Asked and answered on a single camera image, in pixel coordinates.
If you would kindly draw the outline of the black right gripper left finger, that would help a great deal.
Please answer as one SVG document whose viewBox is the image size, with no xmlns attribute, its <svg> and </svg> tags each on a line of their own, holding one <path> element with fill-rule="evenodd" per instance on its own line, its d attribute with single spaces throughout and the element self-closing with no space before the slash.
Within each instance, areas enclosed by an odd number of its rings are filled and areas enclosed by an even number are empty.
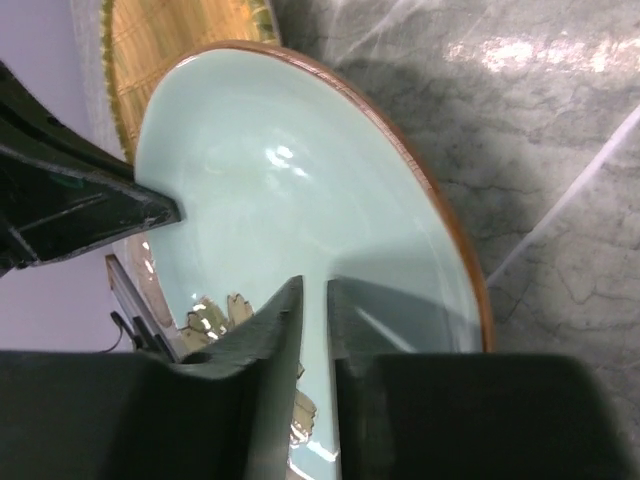
<svg viewBox="0 0 640 480">
<path fill-rule="evenodd" d="M 303 280 L 180 363 L 5 351 L 5 479 L 282 479 Z"/>
</svg>

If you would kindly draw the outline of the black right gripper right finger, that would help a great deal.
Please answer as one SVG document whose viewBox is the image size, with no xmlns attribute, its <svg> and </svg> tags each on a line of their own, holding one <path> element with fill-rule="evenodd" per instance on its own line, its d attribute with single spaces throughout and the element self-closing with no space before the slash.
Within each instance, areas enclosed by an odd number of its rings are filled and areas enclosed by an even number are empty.
<svg viewBox="0 0 640 480">
<path fill-rule="evenodd" d="M 345 479 L 635 479 L 609 402 L 573 358 L 420 353 L 423 299 L 327 286 Z"/>
</svg>

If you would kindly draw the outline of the woven bamboo round plate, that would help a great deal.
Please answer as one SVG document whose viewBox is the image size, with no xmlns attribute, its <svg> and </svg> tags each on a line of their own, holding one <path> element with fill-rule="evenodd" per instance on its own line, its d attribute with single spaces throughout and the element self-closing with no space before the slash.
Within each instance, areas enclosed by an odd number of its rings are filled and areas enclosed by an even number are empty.
<svg viewBox="0 0 640 480">
<path fill-rule="evenodd" d="M 281 43 L 264 0 L 104 1 L 100 34 L 108 102 L 130 164 L 149 99 L 180 59 L 218 41 Z"/>
</svg>

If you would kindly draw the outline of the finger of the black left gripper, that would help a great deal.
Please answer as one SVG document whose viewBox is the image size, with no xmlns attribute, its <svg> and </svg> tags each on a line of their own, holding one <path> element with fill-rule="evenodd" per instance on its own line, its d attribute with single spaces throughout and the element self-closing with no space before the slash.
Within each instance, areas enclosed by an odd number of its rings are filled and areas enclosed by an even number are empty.
<svg viewBox="0 0 640 480">
<path fill-rule="evenodd" d="M 1 272 L 65 261 L 179 222 L 177 203 L 62 124 L 1 68 Z"/>
</svg>

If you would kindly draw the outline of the mint green flower plate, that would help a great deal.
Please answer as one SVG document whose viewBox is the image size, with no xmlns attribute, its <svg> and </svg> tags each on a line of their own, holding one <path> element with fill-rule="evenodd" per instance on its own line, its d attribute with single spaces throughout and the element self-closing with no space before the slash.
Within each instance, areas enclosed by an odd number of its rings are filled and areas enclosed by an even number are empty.
<svg viewBox="0 0 640 480">
<path fill-rule="evenodd" d="M 211 305 L 259 309 L 302 277 L 298 478 L 340 477 L 332 278 L 363 287 L 359 312 L 404 352 L 493 347 L 482 270 L 434 177 L 366 98 L 301 54 L 227 41 L 179 61 L 147 106 L 135 176 L 183 216 L 146 241 L 177 328 Z"/>
</svg>

